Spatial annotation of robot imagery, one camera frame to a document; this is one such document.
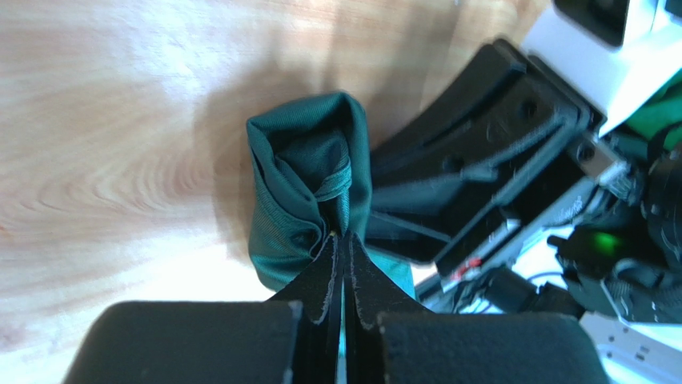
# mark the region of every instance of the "wood grain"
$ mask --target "wood grain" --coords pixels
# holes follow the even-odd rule
[[[61,381],[114,302],[262,300],[244,122],[344,89],[373,144],[548,0],[5,0],[0,382]]]

